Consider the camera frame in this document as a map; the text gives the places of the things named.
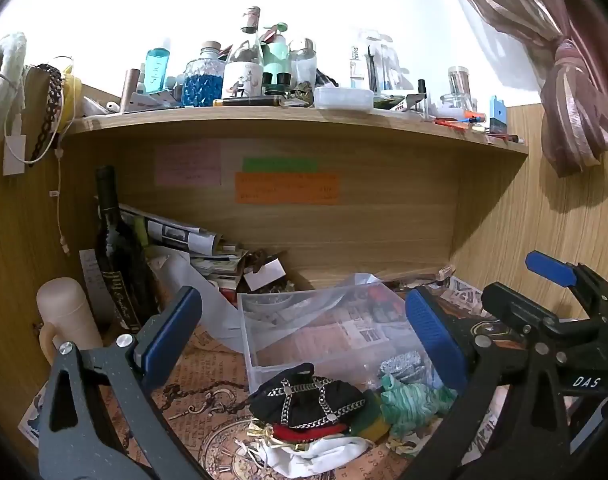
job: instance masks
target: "glass bottle with blue liquid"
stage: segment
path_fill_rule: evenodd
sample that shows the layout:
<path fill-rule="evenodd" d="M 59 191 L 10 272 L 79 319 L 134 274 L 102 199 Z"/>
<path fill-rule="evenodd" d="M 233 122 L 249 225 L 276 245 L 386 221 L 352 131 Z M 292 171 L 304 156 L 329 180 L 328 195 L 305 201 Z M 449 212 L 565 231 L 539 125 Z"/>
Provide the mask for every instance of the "glass bottle with blue liquid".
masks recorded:
<path fill-rule="evenodd" d="M 221 99 L 226 64 L 217 59 L 220 49 L 217 41 L 205 41 L 201 44 L 199 57 L 186 65 L 182 105 L 212 106 L 213 99 Z"/>
<path fill-rule="evenodd" d="M 166 79 L 166 67 L 171 56 L 171 40 L 164 38 L 162 46 L 152 48 L 146 54 L 144 91 L 146 94 L 161 92 Z"/>

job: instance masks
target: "wine bottle label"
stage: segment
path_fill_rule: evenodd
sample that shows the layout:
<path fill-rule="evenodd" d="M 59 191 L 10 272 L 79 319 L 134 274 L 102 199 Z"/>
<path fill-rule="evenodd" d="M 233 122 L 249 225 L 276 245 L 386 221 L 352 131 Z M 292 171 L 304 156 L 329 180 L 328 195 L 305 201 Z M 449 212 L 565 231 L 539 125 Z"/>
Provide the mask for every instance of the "wine bottle label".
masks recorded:
<path fill-rule="evenodd" d="M 257 63 L 234 61 L 224 69 L 222 97 L 251 97 L 261 95 L 263 69 Z"/>
<path fill-rule="evenodd" d="M 116 272 L 103 272 L 102 277 L 104 283 L 111 293 L 111 298 L 117 308 L 117 314 L 120 318 L 120 325 L 126 330 L 130 330 L 133 333 L 137 333 L 142 328 L 142 324 L 138 320 L 138 316 L 133 308 L 132 301 L 130 301 L 129 293 L 126 290 L 122 273 Z"/>

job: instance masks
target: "wine bottle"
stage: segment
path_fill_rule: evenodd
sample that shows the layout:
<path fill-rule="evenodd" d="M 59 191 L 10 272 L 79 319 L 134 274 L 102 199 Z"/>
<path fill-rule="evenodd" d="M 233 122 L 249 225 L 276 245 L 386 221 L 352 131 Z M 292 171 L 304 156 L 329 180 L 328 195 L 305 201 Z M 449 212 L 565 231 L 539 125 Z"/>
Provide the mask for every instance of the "wine bottle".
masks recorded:
<path fill-rule="evenodd" d="M 240 36 L 233 43 L 226 58 L 223 98 L 261 95 L 263 58 L 257 37 L 259 21 L 259 7 L 246 10 Z"/>
<path fill-rule="evenodd" d="M 102 220 L 95 242 L 97 265 L 122 328 L 137 333 L 148 318 L 158 313 L 155 278 L 137 235 L 120 215 L 115 168 L 97 168 L 95 178 Z"/>

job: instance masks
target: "dark wine bottle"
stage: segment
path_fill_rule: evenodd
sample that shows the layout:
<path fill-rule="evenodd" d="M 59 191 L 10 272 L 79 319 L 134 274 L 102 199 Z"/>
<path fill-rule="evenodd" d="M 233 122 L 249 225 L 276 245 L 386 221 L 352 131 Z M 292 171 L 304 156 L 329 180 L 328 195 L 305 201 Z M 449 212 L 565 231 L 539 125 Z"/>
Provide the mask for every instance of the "dark wine bottle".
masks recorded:
<path fill-rule="evenodd" d="M 133 229 L 122 220 L 115 186 L 115 168 L 95 171 L 102 225 L 95 257 L 111 293 L 122 328 L 137 333 L 158 313 L 155 278 Z"/>

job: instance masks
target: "printed clock face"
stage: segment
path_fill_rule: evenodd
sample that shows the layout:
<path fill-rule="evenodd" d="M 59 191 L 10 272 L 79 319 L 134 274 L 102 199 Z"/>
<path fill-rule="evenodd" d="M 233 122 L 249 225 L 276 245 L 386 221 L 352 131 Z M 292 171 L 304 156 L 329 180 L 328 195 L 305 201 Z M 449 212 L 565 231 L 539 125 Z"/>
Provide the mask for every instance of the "printed clock face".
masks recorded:
<path fill-rule="evenodd" d="M 271 468 L 260 468 L 248 456 L 240 455 L 237 450 L 240 440 L 250 443 L 246 428 L 251 417 L 227 422 L 212 431 L 199 450 L 199 463 L 215 480 L 282 480 L 285 477 Z M 309 477 L 311 480 L 335 480 L 330 471 Z"/>

